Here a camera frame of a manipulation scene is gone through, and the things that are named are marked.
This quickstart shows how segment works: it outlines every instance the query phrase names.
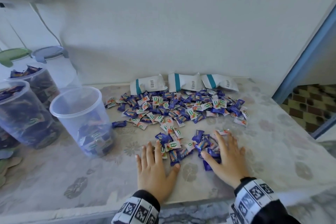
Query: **hand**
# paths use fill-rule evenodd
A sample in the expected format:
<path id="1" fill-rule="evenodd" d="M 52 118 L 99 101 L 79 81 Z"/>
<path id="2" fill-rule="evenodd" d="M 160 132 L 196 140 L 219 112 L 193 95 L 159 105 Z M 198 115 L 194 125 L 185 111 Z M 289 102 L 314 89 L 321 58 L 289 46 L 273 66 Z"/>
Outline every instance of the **hand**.
<path id="1" fill-rule="evenodd" d="M 176 164 L 166 177 L 159 140 L 155 144 L 155 159 L 151 142 L 148 142 L 147 147 L 142 146 L 141 159 L 139 155 L 135 157 L 138 164 L 138 189 L 151 193 L 161 205 L 173 191 L 180 164 Z"/>
<path id="2" fill-rule="evenodd" d="M 217 131 L 215 131 L 215 134 L 220 148 L 222 163 L 218 164 L 205 151 L 202 151 L 201 155 L 221 180 L 233 188 L 237 188 L 240 184 L 240 179 L 249 177 L 245 163 L 245 148 L 238 148 L 237 140 L 232 137 L 231 133 L 227 135 L 228 145 L 226 145 L 223 137 Z"/>

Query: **teal stripe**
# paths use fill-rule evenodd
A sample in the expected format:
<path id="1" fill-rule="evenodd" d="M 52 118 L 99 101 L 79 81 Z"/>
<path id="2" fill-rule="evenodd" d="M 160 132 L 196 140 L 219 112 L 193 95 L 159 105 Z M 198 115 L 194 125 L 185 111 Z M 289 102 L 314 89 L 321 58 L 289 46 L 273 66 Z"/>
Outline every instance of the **teal stripe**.
<path id="1" fill-rule="evenodd" d="M 216 88 L 216 83 L 215 83 L 215 80 L 213 79 L 212 75 L 211 74 L 207 74 L 207 77 L 208 77 L 208 80 L 210 82 L 211 88 L 212 89 Z"/>
<path id="2" fill-rule="evenodd" d="M 141 94 L 142 93 L 141 89 L 139 87 L 139 79 L 136 79 L 136 81 L 135 81 L 135 88 L 136 88 L 136 93 L 137 94 Z"/>
<path id="3" fill-rule="evenodd" d="M 175 74 L 175 86 L 176 86 L 176 92 L 181 90 L 180 75 L 179 74 Z"/>

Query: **floral tablecloth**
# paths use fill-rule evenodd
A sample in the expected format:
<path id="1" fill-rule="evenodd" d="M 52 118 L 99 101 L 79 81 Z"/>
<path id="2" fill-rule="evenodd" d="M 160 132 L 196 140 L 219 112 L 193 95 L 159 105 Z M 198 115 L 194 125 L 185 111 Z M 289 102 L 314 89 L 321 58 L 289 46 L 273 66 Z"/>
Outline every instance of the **floral tablecloth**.
<path id="1" fill-rule="evenodd" d="M 236 79 L 250 119 L 247 127 L 230 116 L 207 117 L 180 129 L 184 140 L 196 129 L 212 133 L 230 129 L 239 146 L 247 148 L 251 175 L 263 179 L 273 190 L 286 192 L 336 184 L 336 160 L 284 112 L 252 79 Z M 129 86 L 101 89 L 103 96 L 119 97 Z M 124 120 L 117 107 L 109 109 L 111 121 Z M 67 134 L 42 150 L 21 148 L 23 162 L 6 175 L 0 189 L 0 223 L 15 220 L 53 219 L 96 214 L 118 209 L 137 189 L 135 154 L 141 145 L 155 141 L 163 132 L 158 124 L 146 130 L 127 124 L 115 129 L 115 147 L 103 158 L 86 157 Z M 165 161 L 167 172 L 169 160 Z M 176 188 L 167 204 L 208 199 L 231 200 L 233 189 L 211 171 L 205 172 L 197 154 L 181 163 Z"/>

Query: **black and white sleeve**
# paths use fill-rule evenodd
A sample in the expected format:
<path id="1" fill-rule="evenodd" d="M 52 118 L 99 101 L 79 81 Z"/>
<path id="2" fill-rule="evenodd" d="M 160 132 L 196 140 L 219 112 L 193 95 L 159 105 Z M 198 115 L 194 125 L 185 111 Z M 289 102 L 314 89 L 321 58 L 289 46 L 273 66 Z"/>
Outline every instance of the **black and white sleeve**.
<path id="1" fill-rule="evenodd" d="M 159 216 L 158 200 L 145 190 L 130 197 L 112 219 L 112 224 L 154 224 Z"/>
<path id="2" fill-rule="evenodd" d="M 287 213 L 275 192 L 260 179 L 241 179 L 234 193 L 236 200 L 229 207 L 228 224 L 299 223 Z"/>

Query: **white plastic bag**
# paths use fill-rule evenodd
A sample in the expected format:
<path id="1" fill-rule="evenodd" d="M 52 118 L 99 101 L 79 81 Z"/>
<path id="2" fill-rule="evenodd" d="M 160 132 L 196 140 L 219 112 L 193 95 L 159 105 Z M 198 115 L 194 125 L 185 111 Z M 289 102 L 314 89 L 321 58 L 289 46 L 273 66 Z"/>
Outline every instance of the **white plastic bag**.
<path id="1" fill-rule="evenodd" d="M 178 92 L 181 89 L 200 91 L 203 90 L 203 83 L 199 73 L 195 75 L 168 74 L 169 92 Z"/>
<path id="2" fill-rule="evenodd" d="M 221 86 L 225 89 L 239 91 L 237 83 L 228 76 L 220 74 L 205 74 L 202 75 L 202 81 L 207 89 L 214 89 Z"/>
<path id="3" fill-rule="evenodd" d="M 162 78 L 162 75 L 156 75 L 152 77 L 140 78 L 131 82 L 131 95 L 138 95 L 144 93 L 145 91 L 159 91 L 166 90 L 165 81 Z"/>

